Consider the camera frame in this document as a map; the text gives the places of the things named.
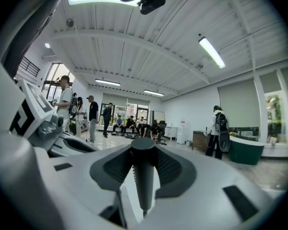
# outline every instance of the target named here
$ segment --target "white ceiling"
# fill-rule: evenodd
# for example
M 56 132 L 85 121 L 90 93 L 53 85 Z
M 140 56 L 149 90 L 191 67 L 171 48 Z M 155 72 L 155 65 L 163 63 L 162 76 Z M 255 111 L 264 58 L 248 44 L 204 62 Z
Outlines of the white ceiling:
M 165 98 L 288 58 L 288 32 L 265 0 L 167 0 L 149 15 L 127 5 L 62 0 L 44 35 L 84 84 L 104 78 L 120 82 L 118 90 Z M 203 36 L 224 69 L 198 44 Z

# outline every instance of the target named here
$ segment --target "black pants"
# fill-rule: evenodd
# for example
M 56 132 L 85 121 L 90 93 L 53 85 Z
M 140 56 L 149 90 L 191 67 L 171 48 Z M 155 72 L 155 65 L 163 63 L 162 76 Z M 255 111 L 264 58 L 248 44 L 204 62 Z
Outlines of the black pants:
M 152 135 L 152 130 L 147 130 L 147 134 L 146 134 L 146 137 L 147 138 L 151 138 L 151 135 Z M 159 136 L 158 136 L 158 142 L 161 142 L 161 137 L 163 136 L 163 132 L 160 131 L 159 132 Z
M 126 133 L 126 129 L 131 128 L 132 129 L 132 133 L 134 133 L 134 126 L 123 126 L 124 129 L 124 133 Z
M 118 127 L 119 127 L 118 125 L 114 125 L 113 126 L 113 132 L 115 132 L 115 129 L 118 128 Z M 124 131 L 124 126 L 122 125 L 120 128 L 121 128 L 120 131 L 123 132 Z
M 110 120 L 104 120 L 104 133 L 103 133 L 104 136 L 107 135 L 107 129 L 108 129 L 109 123 L 110 123 Z
M 215 145 L 216 145 L 215 158 L 221 160 L 223 152 L 220 149 L 219 136 L 213 136 L 213 135 L 210 136 L 208 148 L 207 148 L 205 155 L 212 157 L 213 151 L 215 149 Z

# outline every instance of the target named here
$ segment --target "cabinet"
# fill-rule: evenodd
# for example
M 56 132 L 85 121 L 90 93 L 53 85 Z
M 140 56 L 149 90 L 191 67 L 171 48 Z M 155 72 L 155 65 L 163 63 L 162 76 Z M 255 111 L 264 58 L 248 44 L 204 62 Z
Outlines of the cabinet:
M 185 141 L 187 140 L 186 138 L 186 128 L 185 127 L 179 127 L 177 130 L 177 137 L 176 141 L 178 144 L 184 144 Z
M 172 140 L 172 138 L 177 137 L 177 127 L 166 127 L 164 131 L 164 136 Z

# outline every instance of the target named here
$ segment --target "chair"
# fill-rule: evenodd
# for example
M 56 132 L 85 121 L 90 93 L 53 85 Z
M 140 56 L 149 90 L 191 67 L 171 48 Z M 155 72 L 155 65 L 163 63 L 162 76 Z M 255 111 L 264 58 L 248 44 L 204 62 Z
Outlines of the chair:
M 164 135 L 164 133 L 165 133 L 165 128 L 167 127 L 166 122 L 165 122 L 165 121 L 160 121 L 158 125 L 160 126 L 160 128 L 162 128 L 163 135 Z M 167 144 L 165 143 L 165 139 L 164 139 L 163 137 L 161 137 L 161 145 L 167 145 Z

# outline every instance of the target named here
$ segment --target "wooden cabinet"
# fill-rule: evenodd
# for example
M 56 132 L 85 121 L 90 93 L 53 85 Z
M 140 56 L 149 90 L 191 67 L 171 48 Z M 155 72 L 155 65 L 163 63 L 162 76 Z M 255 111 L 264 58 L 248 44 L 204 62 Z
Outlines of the wooden cabinet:
M 193 131 L 192 149 L 195 148 L 196 150 L 206 152 L 209 139 L 210 135 L 205 137 L 203 131 Z

